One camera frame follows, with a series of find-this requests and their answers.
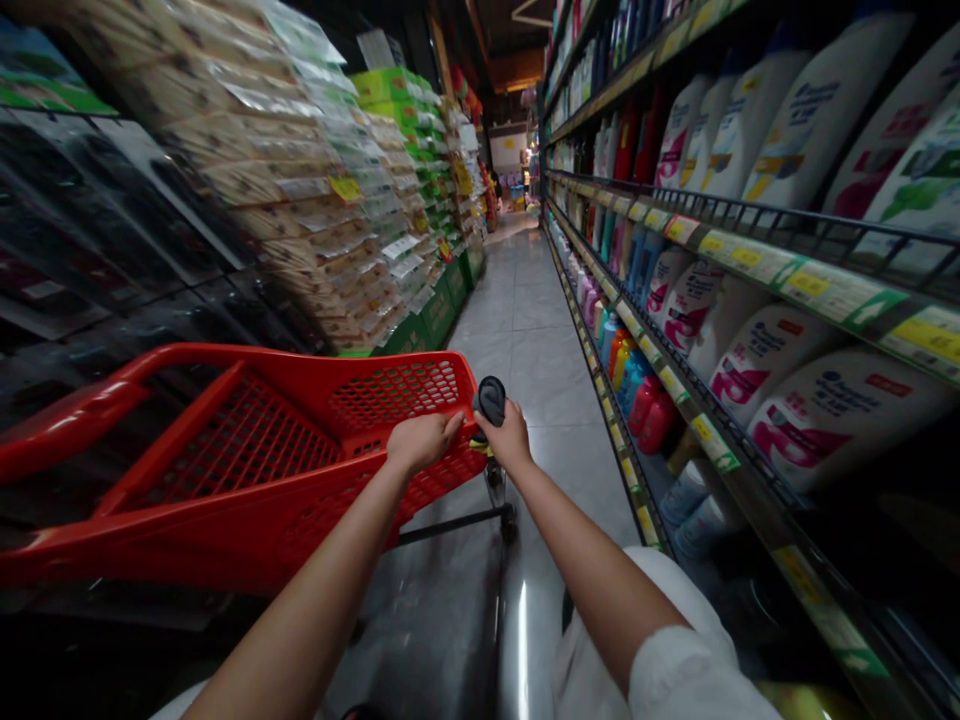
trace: tiled floor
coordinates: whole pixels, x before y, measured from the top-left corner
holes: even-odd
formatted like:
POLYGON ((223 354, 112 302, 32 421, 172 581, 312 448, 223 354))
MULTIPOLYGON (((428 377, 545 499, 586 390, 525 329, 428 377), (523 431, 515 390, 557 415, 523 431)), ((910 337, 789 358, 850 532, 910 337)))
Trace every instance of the tiled floor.
MULTIPOLYGON (((536 230, 488 245, 487 271, 449 349, 479 380, 496 375, 524 409, 534 458, 621 545, 638 543, 550 251, 536 230)), ((386 554, 364 604, 363 637, 325 703, 334 716, 373 702, 390 720, 553 717, 551 670, 563 582, 522 501, 502 556, 497 524, 386 554), (504 608, 496 638, 497 603, 504 608)), ((489 507, 476 478, 410 527, 489 507)))

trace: cart basket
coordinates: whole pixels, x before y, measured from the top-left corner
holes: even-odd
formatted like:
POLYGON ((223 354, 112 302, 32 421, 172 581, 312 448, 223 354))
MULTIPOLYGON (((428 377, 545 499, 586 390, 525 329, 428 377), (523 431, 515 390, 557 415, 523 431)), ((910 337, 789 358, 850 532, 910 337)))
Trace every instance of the cart basket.
POLYGON ((316 358, 167 345, 0 435, 0 484, 93 446, 178 365, 225 368, 99 501, 91 517, 0 550, 0 583, 107 577, 271 596, 386 460, 402 420, 463 411, 444 457, 418 473, 390 534, 483 471, 470 449, 476 383, 463 356, 316 358))

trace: hand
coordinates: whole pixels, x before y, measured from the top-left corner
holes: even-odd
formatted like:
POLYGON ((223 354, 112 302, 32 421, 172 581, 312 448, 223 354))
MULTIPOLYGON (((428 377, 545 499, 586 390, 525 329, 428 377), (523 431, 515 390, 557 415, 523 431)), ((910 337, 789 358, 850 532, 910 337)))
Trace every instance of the hand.
POLYGON ((507 400, 504 407, 503 425, 497 427, 479 412, 473 414, 477 425, 487 436, 487 442, 493 449, 493 455, 507 472, 514 472, 523 465, 533 464, 530 455, 530 439, 527 437, 527 421, 523 411, 513 400, 507 400))
POLYGON ((462 412, 452 418, 436 413, 404 420, 387 440, 387 461, 416 475, 443 457, 461 425, 462 412))

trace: person's right hand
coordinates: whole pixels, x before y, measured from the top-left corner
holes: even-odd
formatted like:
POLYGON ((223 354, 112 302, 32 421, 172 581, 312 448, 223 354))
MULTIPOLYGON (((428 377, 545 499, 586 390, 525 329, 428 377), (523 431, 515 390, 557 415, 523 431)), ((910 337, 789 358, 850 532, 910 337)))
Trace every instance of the person's right hand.
POLYGON ((507 400, 504 407, 503 425, 497 427, 479 412, 473 414, 477 425, 487 436, 487 442, 493 450, 493 455, 506 468, 507 472, 515 472, 524 465, 533 464, 530 455, 530 439, 527 437, 527 421, 523 419, 523 411, 513 400, 507 400))

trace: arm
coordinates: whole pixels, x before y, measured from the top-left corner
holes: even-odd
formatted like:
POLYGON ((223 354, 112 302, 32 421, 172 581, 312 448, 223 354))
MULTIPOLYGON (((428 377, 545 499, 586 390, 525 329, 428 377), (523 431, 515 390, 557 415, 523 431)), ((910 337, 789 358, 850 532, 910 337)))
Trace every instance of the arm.
POLYGON ((292 720, 316 712, 407 485, 440 459, 462 423, 462 413, 426 415, 393 429, 387 461, 184 718, 292 720))
POLYGON ((669 625, 690 627, 673 603, 530 456, 527 425, 507 400, 501 427, 477 423, 543 536, 604 665, 626 697, 643 642, 669 625))

